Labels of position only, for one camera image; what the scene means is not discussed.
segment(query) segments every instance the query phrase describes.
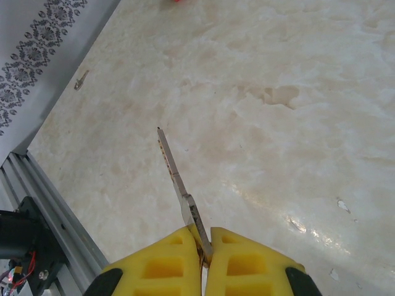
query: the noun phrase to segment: red object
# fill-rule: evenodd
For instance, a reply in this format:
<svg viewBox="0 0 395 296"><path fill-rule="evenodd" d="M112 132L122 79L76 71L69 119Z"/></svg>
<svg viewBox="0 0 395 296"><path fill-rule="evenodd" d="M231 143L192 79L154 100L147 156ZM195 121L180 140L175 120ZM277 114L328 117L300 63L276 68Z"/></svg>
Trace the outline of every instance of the red object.
<svg viewBox="0 0 395 296"><path fill-rule="evenodd" d="M10 290L10 295L13 293L13 291L15 290L16 287L18 287L19 285L22 285L25 282L27 277L29 275L31 275L32 272L34 272L35 268L36 268L36 251L33 252L33 256L31 257L31 260L29 263L29 268L28 268L29 273L14 284L14 286Z"/></svg>

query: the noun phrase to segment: white marble surface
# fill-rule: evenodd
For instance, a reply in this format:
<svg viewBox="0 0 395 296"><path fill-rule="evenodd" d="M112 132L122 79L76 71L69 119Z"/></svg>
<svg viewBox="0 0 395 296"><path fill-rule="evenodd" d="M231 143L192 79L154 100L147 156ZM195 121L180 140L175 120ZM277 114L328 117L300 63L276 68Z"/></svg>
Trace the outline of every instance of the white marble surface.
<svg viewBox="0 0 395 296"><path fill-rule="evenodd" d="M293 257L324 295L391 295L394 16L123 0L31 151L110 261L183 226L160 126L207 229Z"/></svg>

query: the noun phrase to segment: metal rail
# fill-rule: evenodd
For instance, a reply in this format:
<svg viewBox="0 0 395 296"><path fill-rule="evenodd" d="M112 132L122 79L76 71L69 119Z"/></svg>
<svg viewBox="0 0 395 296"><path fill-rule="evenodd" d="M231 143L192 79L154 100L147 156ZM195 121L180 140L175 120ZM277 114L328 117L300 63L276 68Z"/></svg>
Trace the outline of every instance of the metal rail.
<svg viewBox="0 0 395 296"><path fill-rule="evenodd" d="M34 198L69 261L59 271L52 294L82 295L108 261L31 154L11 153L0 168L2 204L5 210L15 209L28 195Z"/></svg>

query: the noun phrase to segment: yellow foam pad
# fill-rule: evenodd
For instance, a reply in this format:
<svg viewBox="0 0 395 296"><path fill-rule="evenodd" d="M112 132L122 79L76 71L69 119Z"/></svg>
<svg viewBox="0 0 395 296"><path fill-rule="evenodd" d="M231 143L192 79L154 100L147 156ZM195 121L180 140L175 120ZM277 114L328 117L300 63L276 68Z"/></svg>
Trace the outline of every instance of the yellow foam pad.
<svg viewBox="0 0 395 296"><path fill-rule="evenodd" d="M200 296L201 274L196 243L181 228L105 268L123 271L113 296Z"/></svg>
<svg viewBox="0 0 395 296"><path fill-rule="evenodd" d="M285 269L305 273L287 256L229 230L211 228L211 239L206 296L292 296Z"/></svg>

